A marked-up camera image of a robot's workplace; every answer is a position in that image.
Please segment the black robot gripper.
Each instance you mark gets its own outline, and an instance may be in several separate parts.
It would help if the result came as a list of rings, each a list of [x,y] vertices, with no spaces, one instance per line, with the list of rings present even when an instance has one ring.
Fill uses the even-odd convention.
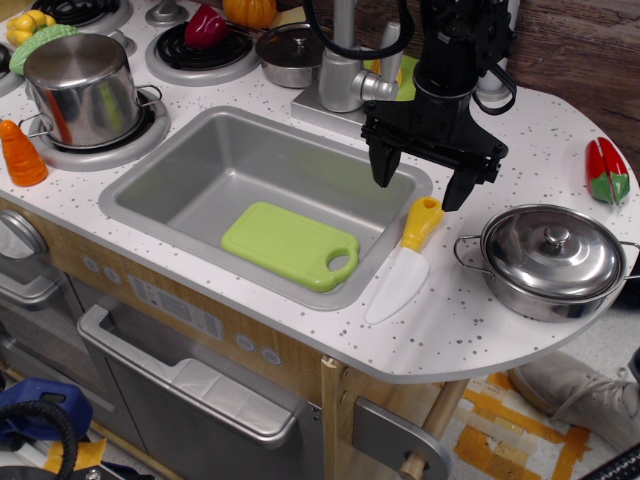
[[[449,168],[445,212],[459,210],[475,184],[494,182],[508,148],[475,122],[471,95],[439,96],[418,87],[411,101],[366,102],[361,136],[374,181],[386,188],[403,153]]]

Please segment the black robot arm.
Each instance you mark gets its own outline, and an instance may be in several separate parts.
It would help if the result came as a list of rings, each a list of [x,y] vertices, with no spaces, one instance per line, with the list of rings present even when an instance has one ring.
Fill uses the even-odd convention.
[[[456,211],[477,184],[495,181],[507,146],[476,123],[470,103],[480,77],[492,72],[510,92],[500,67],[515,34],[505,1],[425,1],[423,48],[410,101],[369,101],[362,136],[374,181],[389,185],[402,154],[452,169],[442,208]]]

